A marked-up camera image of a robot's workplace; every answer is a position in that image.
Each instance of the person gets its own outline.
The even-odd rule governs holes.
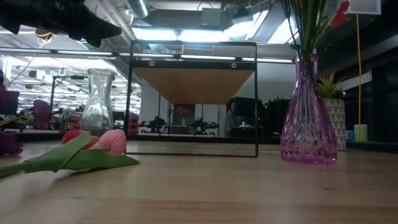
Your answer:
[[[232,137],[231,128],[239,127],[242,122],[245,122],[245,119],[242,116],[235,116],[235,102],[232,101],[229,111],[226,114],[226,134],[228,138]]]

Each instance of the ceiling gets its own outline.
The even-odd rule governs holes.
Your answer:
[[[338,0],[327,0],[325,17],[333,13],[337,7]],[[125,1],[117,0],[89,0],[85,1],[87,8],[97,17],[109,21],[122,28],[122,35],[112,37],[103,41],[100,49],[88,45],[84,40],[76,41],[67,35],[54,34],[50,41],[43,44],[43,40],[34,34],[34,28],[22,26],[19,35],[10,34],[0,27],[0,47],[29,48],[37,49],[62,49],[62,50],[82,50],[82,51],[112,51],[129,52],[130,43],[133,39],[170,39],[184,41],[251,41],[257,42],[257,56],[259,58],[277,58],[290,60],[296,52],[290,48],[290,31],[286,27],[287,19],[284,16],[280,2],[276,0],[212,0],[212,1],[191,1],[191,0],[148,0],[149,15],[146,18],[138,19],[131,16]],[[247,8],[250,15],[248,21],[240,24],[233,24],[231,18],[237,13],[238,9]],[[199,31],[198,24],[202,20],[202,11],[215,9],[221,13],[219,26],[203,26]],[[348,15],[349,21],[342,27],[334,28],[322,38],[322,46],[329,46],[342,41],[346,36],[355,32],[353,15]],[[363,17],[360,21],[362,26],[371,22],[374,16]],[[181,53],[180,49],[173,49],[170,46],[163,50]],[[155,52],[153,46],[142,45],[138,48],[143,52]],[[255,53],[245,51],[239,47],[217,47],[211,46],[211,50],[188,45],[185,47],[185,54],[197,55],[219,55],[234,57],[252,57]],[[32,54],[5,54],[7,58],[11,76],[11,89],[21,91],[21,106],[32,104],[34,97],[42,97],[49,100],[51,92],[52,75],[65,71],[67,75],[85,75],[89,68],[107,68],[114,70],[116,79],[113,81],[115,88],[112,88],[114,110],[124,111],[123,104],[126,99],[126,85],[128,74],[128,60],[117,58],[90,58],[77,56],[45,55]],[[31,78],[31,70],[44,71],[45,76]],[[140,76],[135,74],[136,82],[132,100],[141,100]],[[55,92],[55,108],[69,107],[76,108],[84,105],[88,92],[88,80],[64,80],[58,83]],[[140,103],[131,103],[131,111],[139,113]]]

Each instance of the clear glass vase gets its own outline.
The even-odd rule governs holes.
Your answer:
[[[332,164],[337,160],[335,132],[315,82],[316,60],[315,54],[294,58],[295,88],[280,137],[286,161]]]
[[[87,72],[90,92],[80,129],[100,137],[113,129],[110,93],[114,72],[104,69],[89,69]]]

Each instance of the wall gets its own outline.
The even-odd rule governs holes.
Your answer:
[[[290,99],[295,83],[295,66],[292,64],[258,63],[258,97],[263,103],[276,98]],[[235,96],[254,98],[254,74],[244,83]],[[159,93],[147,82],[142,84],[141,112],[139,122],[152,121],[157,116]],[[160,117],[167,122],[169,102],[161,97]],[[195,107],[195,118],[201,118],[201,105]],[[203,105],[204,121],[217,123],[219,118],[220,137],[225,136],[225,105]]]

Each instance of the purple flower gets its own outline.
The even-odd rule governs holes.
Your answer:
[[[35,100],[33,102],[33,117],[37,125],[48,125],[51,118],[51,107],[42,100]]]
[[[0,108],[8,107],[9,92],[3,84],[0,84]]]
[[[23,149],[21,149],[23,144],[16,142],[17,138],[18,136],[15,131],[0,131],[0,156],[4,156],[6,154],[15,156],[23,151]]]

